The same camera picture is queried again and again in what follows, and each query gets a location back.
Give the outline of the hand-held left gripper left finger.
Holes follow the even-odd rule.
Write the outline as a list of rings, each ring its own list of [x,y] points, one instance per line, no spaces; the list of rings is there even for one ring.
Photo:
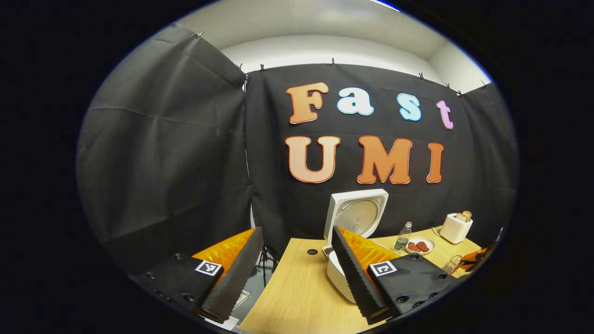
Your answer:
[[[262,247],[262,229],[252,228],[191,256],[177,252],[131,280],[180,312],[223,323],[231,317]]]

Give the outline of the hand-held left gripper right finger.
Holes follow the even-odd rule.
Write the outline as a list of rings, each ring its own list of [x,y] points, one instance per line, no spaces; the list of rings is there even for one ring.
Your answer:
[[[332,229],[332,247],[369,325],[412,312],[459,283],[417,252],[399,256],[339,226]]]

